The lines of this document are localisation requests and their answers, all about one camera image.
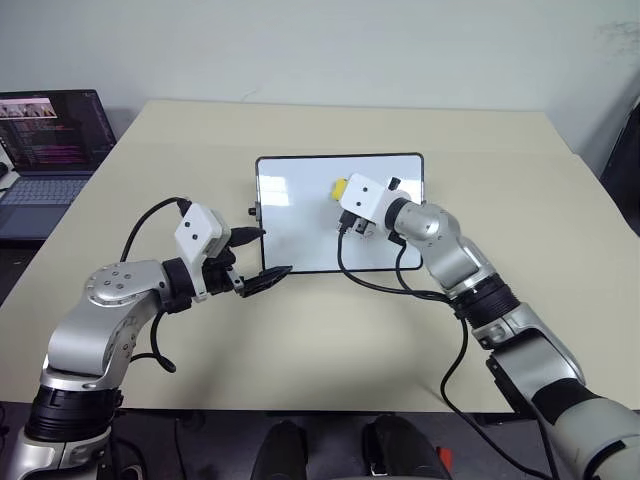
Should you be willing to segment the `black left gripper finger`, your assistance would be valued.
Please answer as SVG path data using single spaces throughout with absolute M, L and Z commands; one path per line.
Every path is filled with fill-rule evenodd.
M 292 270 L 291 266 L 276 266 L 263 270 L 258 275 L 245 279 L 241 277 L 241 286 L 237 293 L 242 298 L 248 298 L 265 290 L 283 280 Z
M 247 245 L 257 239 L 261 239 L 266 231 L 258 227 L 236 227 L 231 229 L 231 235 L 227 242 L 229 248 L 237 248 Z

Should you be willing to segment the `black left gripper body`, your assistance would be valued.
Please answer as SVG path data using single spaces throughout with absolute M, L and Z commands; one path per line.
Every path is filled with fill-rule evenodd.
M 234 270 L 236 256 L 225 247 L 215 257 L 207 257 L 202 265 L 202 275 L 206 291 L 214 296 L 241 289 L 241 278 Z

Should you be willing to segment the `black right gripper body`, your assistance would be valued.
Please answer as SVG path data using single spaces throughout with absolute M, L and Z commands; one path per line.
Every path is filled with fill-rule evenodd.
M 355 232 L 363 238 L 371 238 L 374 235 L 375 224 L 356 214 L 343 210 L 339 218 L 338 236 L 343 238 L 348 231 Z

